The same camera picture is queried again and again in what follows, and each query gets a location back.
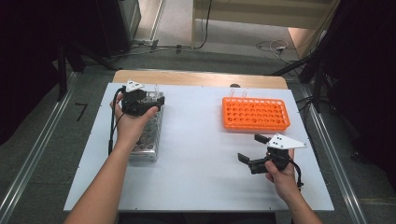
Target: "white table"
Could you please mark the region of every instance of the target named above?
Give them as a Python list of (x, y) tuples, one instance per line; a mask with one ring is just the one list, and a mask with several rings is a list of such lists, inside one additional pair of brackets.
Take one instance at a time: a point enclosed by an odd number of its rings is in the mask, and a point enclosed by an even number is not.
[[(109, 102), (120, 83), (110, 83), (99, 108), (64, 210), (70, 211), (107, 158), (111, 109)], [(153, 85), (146, 85), (153, 91)], [(221, 99), (230, 88), (159, 85), (164, 92), (163, 125), (157, 162), (130, 162), (120, 211), (144, 212), (259, 212), (288, 210), (264, 175), (252, 175), (237, 159), (265, 156), (265, 145), (252, 133), (230, 133), (222, 127)], [(282, 99), (290, 116), (281, 132), (308, 144), (295, 150), (302, 169), (304, 195), (317, 211), (332, 211), (332, 201), (318, 168), (308, 136), (289, 90), (235, 89), (234, 96)]]

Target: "wire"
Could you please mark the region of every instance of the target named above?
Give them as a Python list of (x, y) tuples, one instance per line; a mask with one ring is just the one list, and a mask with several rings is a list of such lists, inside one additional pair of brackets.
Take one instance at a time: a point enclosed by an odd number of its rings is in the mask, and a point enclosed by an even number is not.
[(324, 19), (323, 23), (322, 23), (322, 24), (319, 26), (319, 28), (314, 32), (314, 34), (311, 35), (311, 37), (309, 37), (309, 39), (307, 39), (307, 40), (305, 41), (305, 43), (303, 43), (302, 45), (300, 45), (300, 46), (297, 47), (296, 49), (299, 49), (300, 47), (302, 47), (302, 46), (308, 44), (309, 41), (311, 41), (311, 39), (314, 38), (314, 36), (316, 36), (316, 35), (318, 34), (318, 32), (330, 21), (330, 20), (328, 20), (328, 19), (329, 19), (330, 15), (332, 14), (332, 12), (334, 11), (335, 6), (336, 6), (336, 4), (332, 5), (332, 9), (330, 9), (329, 14), (327, 14), (327, 16), (326, 16), (326, 19)]
[(204, 40), (204, 42), (201, 44), (200, 47), (195, 48), (195, 49), (201, 49), (201, 48), (204, 46), (204, 44), (206, 43), (206, 40), (207, 40), (207, 25), (209, 24), (209, 16), (210, 16), (210, 9), (211, 9), (211, 8), (212, 8), (212, 0), (210, 0), (210, 2), (209, 2), (209, 10), (207, 11), (207, 16), (206, 16), (205, 40)]
[(120, 92), (122, 92), (124, 90), (125, 90), (125, 87), (119, 88), (116, 91), (116, 93), (114, 94), (114, 98), (113, 98), (113, 108), (111, 109), (110, 139), (108, 140), (108, 155), (110, 155), (111, 151), (113, 150), (113, 135), (114, 135), (114, 131), (115, 131), (115, 128), (113, 128), (113, 126), (114, 126), (114, 116), (116, 114), (117, 96), (119, 95)]
[(301, 191), (301, 187), (304, 185), (304, 183), (301, 181), (301, 169), (300, 169), (300, 166), (298, 166), (297, 163), (295, 163), (292, 158), (289, 158), (289, 162), (294, 165), (294, 168), (297, 171), (297, 175), (298, 175), (298, 177), (297, 177), (297, 188)]

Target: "hand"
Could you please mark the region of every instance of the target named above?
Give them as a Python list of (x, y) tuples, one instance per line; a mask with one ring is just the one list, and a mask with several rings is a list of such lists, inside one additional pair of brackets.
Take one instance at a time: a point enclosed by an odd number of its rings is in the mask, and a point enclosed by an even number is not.
[[(139, 140), (141, 133), (146, 125), (146, 123), (154, 117), (157, 113), (158, 108), (154, 106), (150, 108), (141, 117), (133, 117), (127, 114), (123, 114), (121, 111), (119, 102), (123, 95), (119, 94), (116, 100), (115, 106), (115, 116), (117, 123), (117, 145), (121, 145), (121, 148), (133, 149), (133, 146)], [(113, 101), (110, 102), (110, 107), (113, 107)]]
[[(292, 159), (294, 158), (294, 149), (289, 150), (289, 155)], [(281, 172), (271, 161), (265, 163), (265, 168), (268, 170), (265, 177), (275, 184), (276, 193), (283, 201), (286, 202), (296, 193), (300, 193), (294, 177), (294, 166), (291, 163)]]

